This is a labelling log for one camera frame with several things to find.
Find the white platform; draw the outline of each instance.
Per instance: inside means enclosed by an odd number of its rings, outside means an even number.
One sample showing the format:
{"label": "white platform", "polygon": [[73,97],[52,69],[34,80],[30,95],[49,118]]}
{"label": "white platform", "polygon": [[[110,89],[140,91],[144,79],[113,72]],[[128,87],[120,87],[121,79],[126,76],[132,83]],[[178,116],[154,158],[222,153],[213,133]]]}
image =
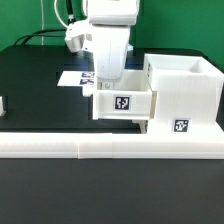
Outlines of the white platform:
{"label": "white platform", "polygon": [[224,159],[224,133],[216,131],[202,135],[0,133],[0,158]]}

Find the black cable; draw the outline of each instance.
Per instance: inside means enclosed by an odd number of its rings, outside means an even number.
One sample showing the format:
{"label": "black cable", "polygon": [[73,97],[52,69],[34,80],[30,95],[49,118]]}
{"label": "black cable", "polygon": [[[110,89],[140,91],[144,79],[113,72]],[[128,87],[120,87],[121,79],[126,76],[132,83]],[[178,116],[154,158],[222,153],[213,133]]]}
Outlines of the black cable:
{"label": "black cable", "polygon": [[45,29],[45,30],[38,30],[34,33],[32,33],[31,35],[27,35],[27,38],[21,43],[22,45],[25,45],[35,34],[41,34],[41,33],[52,33],[52,32],[60,32],[63,31],[65,32],[66,29],[65,28],[60,28],[60,29]]}
{"label": "black cable", "polygon": [[67,12],[68,12],[68,24],[76,22],[72,9],[72,1],[66,0]]}
{"label": "black cable", "polygon": [[19,39],[17,39],[17,41],[14,43],[14,45],[17,45],[17,43],[24,39],[24,38],[29,38],[29,40],[33,37],[60,37],[60,38],[64,38],[64,36],[55,36],[55,35],[43,35],[43,34],[31,34],[31,35],[25,35],[20,37]]}

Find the green wall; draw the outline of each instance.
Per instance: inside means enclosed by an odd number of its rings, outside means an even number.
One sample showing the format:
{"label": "green wall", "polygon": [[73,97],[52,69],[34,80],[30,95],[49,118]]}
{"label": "green wall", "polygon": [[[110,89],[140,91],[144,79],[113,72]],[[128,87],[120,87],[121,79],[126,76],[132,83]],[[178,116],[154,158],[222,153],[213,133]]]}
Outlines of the green wall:
{"label": "green wall", "polygon": [[[61,27],[53,0],[43,0],[45,28]],[[76,16],[81,0],[73,0]],[[59,0],[66,18],[65,0]],[[41,0],[0,0],[0,50],[23,35],[40,30]],[[141,0],[137,25],[132,29],[131,43],[136,47],[191,48],[200,50],[224,67],[224,1],[223,0]],[[41,44],[35,38],[31,44]],[[63,39],[45,39],[44,44],[64,44]]]}

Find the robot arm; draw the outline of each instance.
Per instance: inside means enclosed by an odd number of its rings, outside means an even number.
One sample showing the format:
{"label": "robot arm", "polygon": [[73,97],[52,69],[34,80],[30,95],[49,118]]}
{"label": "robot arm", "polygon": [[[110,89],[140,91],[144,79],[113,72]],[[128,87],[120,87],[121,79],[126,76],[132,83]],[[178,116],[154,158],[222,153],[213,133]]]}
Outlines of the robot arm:
{"label": "robot arm", "polygon": [[124,69],[130,26],[136,23],[139,0],[83,0],[87,20],[68,27],[66,43],[81,50],[85,34],[92,35],[94,67],[102,81],[117,81]]}

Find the black table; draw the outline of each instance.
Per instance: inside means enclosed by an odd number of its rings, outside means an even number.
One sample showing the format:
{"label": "black table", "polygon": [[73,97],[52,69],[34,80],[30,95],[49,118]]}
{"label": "black table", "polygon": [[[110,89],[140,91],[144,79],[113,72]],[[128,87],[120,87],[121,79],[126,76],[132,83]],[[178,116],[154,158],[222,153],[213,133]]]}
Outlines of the black table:
{"label": "black table", "polygon": [[[142,53],[126,66],[141,69]],[[91,99],[56,87],[63,70],[87,69],[91,60],[63,47],[1,52],[1,131],[139,133],[129,121],[92,121]],[[2,224],[223,224],[223,208],[223,160],[0,159]]]}

